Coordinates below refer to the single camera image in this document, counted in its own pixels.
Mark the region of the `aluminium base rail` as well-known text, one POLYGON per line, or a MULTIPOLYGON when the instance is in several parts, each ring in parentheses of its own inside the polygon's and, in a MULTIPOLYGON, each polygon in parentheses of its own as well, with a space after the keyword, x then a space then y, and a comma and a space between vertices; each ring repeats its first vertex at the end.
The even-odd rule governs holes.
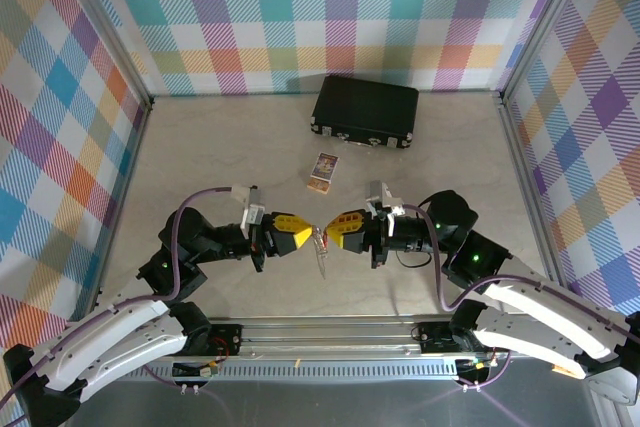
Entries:
POLYGON ((232 361, 418 360, 422 357, 473 358, 476 353, 427 353, 411 338, 420 322, 450 321, 445 315, 357 315, 307 317, 211 318, 241 324, 237 356, 194 356, 232 361))

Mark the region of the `brushed metal front panel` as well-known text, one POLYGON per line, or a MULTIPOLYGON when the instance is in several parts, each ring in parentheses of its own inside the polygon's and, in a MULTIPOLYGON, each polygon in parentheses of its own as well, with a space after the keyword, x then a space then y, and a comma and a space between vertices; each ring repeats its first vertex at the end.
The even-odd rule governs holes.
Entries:
POLYGON ((607 401, 533 360, 515 360, 479 391, 453 381, 212 382, 181 394, 156 380, 118 381, 65 427, 632 427, 607 401))

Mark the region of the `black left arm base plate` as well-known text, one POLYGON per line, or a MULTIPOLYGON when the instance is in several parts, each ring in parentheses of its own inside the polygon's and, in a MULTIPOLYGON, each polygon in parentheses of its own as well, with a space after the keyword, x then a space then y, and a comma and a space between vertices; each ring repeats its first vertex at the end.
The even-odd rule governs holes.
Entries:
POLYGON ((242 345, 242 333, 241 324, 211 324, 195 337, 187 352, 194 356, 237 356, 242 345))

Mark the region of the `perforated metal strip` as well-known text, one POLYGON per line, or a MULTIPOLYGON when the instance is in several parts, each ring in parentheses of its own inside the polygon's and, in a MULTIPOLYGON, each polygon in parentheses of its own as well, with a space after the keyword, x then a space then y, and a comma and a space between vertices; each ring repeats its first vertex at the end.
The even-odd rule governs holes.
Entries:
POLYGON ((157 364, 149 369, 139 368, 130 376, 142 378, 155 374, 176 382, 202 381, 382 381, 382 380, 453 380, 466 376, 472 381, 488 379, 492 368, 476 370, 471 361, 454 359, 426 359, 418 361, 361 361, 361 362, 232 362, 219 367, 219 374, 201 377, 199 369, 181 369, 175 365, 157 364))

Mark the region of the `small printed card box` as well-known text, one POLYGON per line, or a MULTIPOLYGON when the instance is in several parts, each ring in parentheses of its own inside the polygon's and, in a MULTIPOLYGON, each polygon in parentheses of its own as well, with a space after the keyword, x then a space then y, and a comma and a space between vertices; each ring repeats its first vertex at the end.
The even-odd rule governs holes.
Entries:
POLYGON ((316 159, 307 187, 313 191, 327 194, 338 162, 337 156, 321 152, 316 159))

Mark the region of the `aluminium frame post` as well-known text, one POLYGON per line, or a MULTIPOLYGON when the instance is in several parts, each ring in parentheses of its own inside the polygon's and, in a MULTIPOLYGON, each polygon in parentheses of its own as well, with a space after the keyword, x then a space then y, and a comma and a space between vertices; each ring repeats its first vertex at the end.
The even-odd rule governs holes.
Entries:
POLYGON ((142 100, 144 110, 146 112, 151 111, 153 109, 154 97, 147 89, 142 76, 126 50, 126 46, 117 33, 116 27, 111 22, 102 2, 100 0, 79 0, 79 2, 86 11, 87 18, 105 43, 114 62, 120 68, 123 77, 129 82, 135 93, 142 100))
POLYGON ((555 26, 557 20, 569 0, 538 0, 533 14, 535 22, 529 21, 522 31, 525 38, 516 45, 496 92, 501 101, 507 104, 513 98, 520 84, 526 79, 528 72, 535 63, 546 38, 555 26))

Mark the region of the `aluminium frame side rail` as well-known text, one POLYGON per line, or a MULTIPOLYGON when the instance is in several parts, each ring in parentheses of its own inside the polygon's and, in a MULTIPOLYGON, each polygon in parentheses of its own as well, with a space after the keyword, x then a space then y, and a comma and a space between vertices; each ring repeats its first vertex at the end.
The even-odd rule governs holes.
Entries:
POLYGON ((144 140, 146 127, 151 112, 153 111, 154 104, 154 95, 151 95, 148 98, 148 101, 142 104, 142 107, 139 109, 139 113, 136 115, 134 125, 126 144, 125 155, 123 156, 120 164, 123 168, 119 173, 121 179, 117 180, 115 183, 115 204, 113 207, 109 207, 107 209, 107 219, 110 223, 101 231, 98 237, 97 260, 94 262, 95 269, 93 270, 90 278, 87 302, 84 310, 85 313, 90 313, 95 307, 104 284, 104 277, 107 271, 110 251, 117 234, 124 204, 134 177, 139 151, 144 140))
POLYGON ((533 170, 529 166, 524 144, 519 136, 513 114, 508 103, 500 96, 497 97, 497 112, 504 130, 510 157, 514 164, 516 177, 542 265, 551 280, 566 287, 566 275, 556 248, 550 224, 545 216, 533 170))

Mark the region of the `black hard case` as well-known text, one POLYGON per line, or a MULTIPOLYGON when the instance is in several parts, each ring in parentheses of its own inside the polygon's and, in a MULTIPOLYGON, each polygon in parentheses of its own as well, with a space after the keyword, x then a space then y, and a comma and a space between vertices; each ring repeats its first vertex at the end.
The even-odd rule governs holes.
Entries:
POLYGON ((380 82, 327 76, 310 128, 345 142, 406 149, 411 146, 419 91, 380 82))

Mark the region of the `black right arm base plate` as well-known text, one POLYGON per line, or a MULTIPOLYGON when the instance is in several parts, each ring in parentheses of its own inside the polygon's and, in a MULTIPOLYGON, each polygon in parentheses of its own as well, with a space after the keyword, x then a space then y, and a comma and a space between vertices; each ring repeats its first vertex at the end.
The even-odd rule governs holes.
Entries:
POLYGON ((488 347, 482 344, 471 330, 452 324, 450 321, 429 321, 417 323, 411 330, 411 338, 416 341, 423 354, 427 353, 506 353, 504 348, 488 347))

